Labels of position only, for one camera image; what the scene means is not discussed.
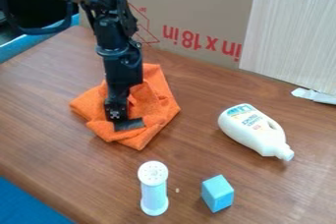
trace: detergent bottle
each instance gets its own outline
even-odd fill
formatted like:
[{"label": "detergent bottle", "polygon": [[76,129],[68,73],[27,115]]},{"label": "detergent bottle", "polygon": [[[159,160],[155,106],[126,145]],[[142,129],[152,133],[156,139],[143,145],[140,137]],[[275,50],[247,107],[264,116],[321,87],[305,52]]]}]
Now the detergent bottle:
[{"label": "detergent bottle", "polygon": [[286,144],[281,126],[250,104],[244,103],[225,110],[218,118],[218,125],[231,139],[261,156],[276,156],[285,161],[294,157],[294,151]]}]

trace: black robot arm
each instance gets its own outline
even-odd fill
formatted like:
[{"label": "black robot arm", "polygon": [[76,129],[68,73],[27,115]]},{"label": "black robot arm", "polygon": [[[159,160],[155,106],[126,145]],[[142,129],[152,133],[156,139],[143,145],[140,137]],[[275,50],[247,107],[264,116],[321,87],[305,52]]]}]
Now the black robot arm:
[{"label": "black robot arm", "polygon": [[143,127],[142,119],[129,119],[130,87],[142,83],[141,44],[132,40],[137,32],[137,19],[127,0],[65,0],[68,15],[57,28],[20,28],[5,3],[4,11],[11,25],[27,34],[44,34],[68,28],[72,3],[80,4],[97,38],[96,52],[103,58],[108,96],[105,99],[106,119],[116,131]]}]

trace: orange cloth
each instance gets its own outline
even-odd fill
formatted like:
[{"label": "orange cloth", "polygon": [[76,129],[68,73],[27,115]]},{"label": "orange cloth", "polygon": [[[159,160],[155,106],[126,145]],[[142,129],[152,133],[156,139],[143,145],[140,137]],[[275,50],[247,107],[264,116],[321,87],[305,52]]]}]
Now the orange cloth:
[{"label": "orange cloth", "polygon": [[114,131],[106,121],[104,100],[107,96],[106,81],[75,98],[70,107],[88,120],[86,125],[105,141],[118,141],[141,150],[181,110],[169,89],[159,65],[143,65],[143,83],[131,87],[129,96],[130,119],[142,117],[145,127],[128,131]]}]

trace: wooden table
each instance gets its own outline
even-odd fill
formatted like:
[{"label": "wooden table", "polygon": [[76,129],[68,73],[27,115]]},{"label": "wooden table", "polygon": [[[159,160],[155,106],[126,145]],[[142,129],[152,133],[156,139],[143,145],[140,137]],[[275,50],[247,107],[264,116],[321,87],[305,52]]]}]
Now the wooden table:
[{"label": "wooden table", "polygon": [[[106,143],[69,102],[103,79],[92,32],[71,28],[0,66],[0,172],[81,223],[335,223],[336,110],[295,98],[295,87],[145,47],[162,66],[181,113],[143,150]],[[263,158],[217,127],[222,110],[251,103],[278,121],[293,161]],[[170,206],[140,210],[137,171],[170,171]],[[234,205],[212,214],[200,183],[223,174]]]}]

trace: spool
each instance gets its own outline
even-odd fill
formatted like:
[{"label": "spool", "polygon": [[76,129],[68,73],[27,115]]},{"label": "spool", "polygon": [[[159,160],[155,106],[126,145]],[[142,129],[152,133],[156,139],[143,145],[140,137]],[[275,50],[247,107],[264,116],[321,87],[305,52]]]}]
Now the spool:
[{"label": "spool", "polygon": [[138,170],[141,183],[142,211],[150,216],[158,216],[168,209],[167,179],[168,168],[158,161],[148,161]]}]

